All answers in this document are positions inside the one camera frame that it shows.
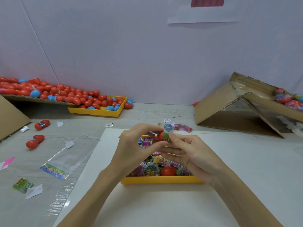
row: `person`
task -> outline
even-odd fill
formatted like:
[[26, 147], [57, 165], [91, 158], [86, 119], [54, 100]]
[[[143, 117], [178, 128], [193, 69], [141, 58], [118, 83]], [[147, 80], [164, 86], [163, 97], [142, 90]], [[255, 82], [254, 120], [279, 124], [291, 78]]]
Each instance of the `person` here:
[[283, 227], [245, 183], [199, 137], [169, 133], [170, 143], [159, 141], [139, 147], [141, 135], [164, 131], [159, 126], [137, 124], [122, 132], [116, 152], [92, 187], [59, 223], [58, 227], [90, 227], [116, 185], [149, 155], [159, 151], [169, 160], [188, 168], [221, 197], [240, 227]]

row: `gray wooden table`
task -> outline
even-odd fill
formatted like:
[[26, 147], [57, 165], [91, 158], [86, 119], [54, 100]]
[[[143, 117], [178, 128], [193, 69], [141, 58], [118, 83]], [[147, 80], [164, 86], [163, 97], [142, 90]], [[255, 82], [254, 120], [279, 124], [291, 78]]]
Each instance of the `gray wooden table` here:
[[[198, 131], [223, 131], [196, 126], [193, 106], [136, 103], [132, 110], [123, 110], [119, 118], [73, 115], [66, 106], [61, 105], [22, 102], [17, 106], [32, 119], [32, 123], [28, 125], [30, 130], [24, 133], [17, 131], [0, 143], [0, 162], [15, 157], [7, 169], [0, 170], [1, 226], [53, 226], [89, 157], [65, 181], [47, 174], [39, 167], [59, 152], [65, 146], [65, 141], [75, 138], [93, 151], [107, 123], [113, 122], [113, 128], [131, 128], [140, 122], [156, 125], [163, 123], [164, 118], [170, 118], [175, 123], [186, 124]], [[37, 132], [34, 124], [43, 119], [49, 119], [51, 125]], [[58, 127], [57, 121], [64, 121], [64, 125]], [[29, 151], [25, 144], [36, 134], [43, 134], [45, 140], [37, 149]], [[21, 177], [36, 186], [43, 184], [43, 193], [25, 200], [24, 194], [12, 188]]]

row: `yellow plastic tray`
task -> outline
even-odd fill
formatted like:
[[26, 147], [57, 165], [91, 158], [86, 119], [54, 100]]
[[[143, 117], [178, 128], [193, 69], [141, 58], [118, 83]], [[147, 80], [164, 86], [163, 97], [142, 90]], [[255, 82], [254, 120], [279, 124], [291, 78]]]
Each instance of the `yellow plastic tray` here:
[[85, 115], [95, 115], [95, 116], [109, 116], [109, 117], [119, 117], [121, 111], [124, 108], [124, 104], [127, 101], [127, 97], [124, 96], [114, 96], [116, 98], [124, 99], [122, 105], [119, 107], [117, 111], [106, 111], [106, 107], [101, 107], [99, 110], [97, 109], [86, 109], [86, 108], [78, 108], [74, 106], [69, 106], [68, 110], [72, 114], [85, 114]]
[[121, 184], [203, 183], [196, 176], [125, 177]]

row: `white paper scrap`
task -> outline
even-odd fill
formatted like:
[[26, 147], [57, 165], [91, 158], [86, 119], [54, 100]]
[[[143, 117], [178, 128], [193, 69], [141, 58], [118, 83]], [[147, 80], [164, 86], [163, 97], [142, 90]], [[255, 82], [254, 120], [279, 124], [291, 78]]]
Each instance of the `white paper scrap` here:
[[105, 124], [105, 127], [111, 127], [113, 125], [114, 125], [114, 123], [107, 123], [107, 124]]
[[63, 122], [63, 121], [61, 121], [61, 122], [60, 122], [60, 121], [57, 121], [57, 125], [58, 125], [58, 126], [62, 126], [62, 125], [64, 125], [64, 122]]
[[32, 198], [33, 196], [36, 196], [38, 194], [41, 194], [43, 191], [43, 185], [31, 187], [27, 189], [25, 200]]
[[29, 127], [25, 125], [25, 126], [21, 129], [21, 132], [25, 132], [25, 131], [27, 131], [28, 129], [29, 129]]
[[171, 121], [171, 119], [170, 118], [166, 118], [166, 119], [164, 119], [164, 122], [170, 122]]
[[3, 166], [4, 163], [5, 163], [5, 162], [0, 163], [0, 170], [5, 169], [5, 168], [8, 167], [8, 165], [6, 165], [6, 166], [4, 166], [4, 167], [2, 168], [2, 166]]
[[69, 141], [65, 145], [69, 149], [69, 148], [71, 148], [74, 145], [74, 142], [73, 141]]

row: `tray filled with candy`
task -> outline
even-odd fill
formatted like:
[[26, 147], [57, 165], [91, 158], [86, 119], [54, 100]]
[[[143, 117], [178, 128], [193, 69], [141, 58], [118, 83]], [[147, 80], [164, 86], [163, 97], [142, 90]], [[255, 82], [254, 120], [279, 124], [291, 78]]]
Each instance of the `tray filled with candy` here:
[[[169, 141], [168, 133], [161, 132], [154, 139], [150, 136], [141, 136], [138, 145], [145, 149], [155, 141]], [[149, 184], [149, 183], [201, 183], [197, 177], [183, 165], [165, 159], [160, 152], [152, 153], [135, 170], [125, 177], [122, 184]]]

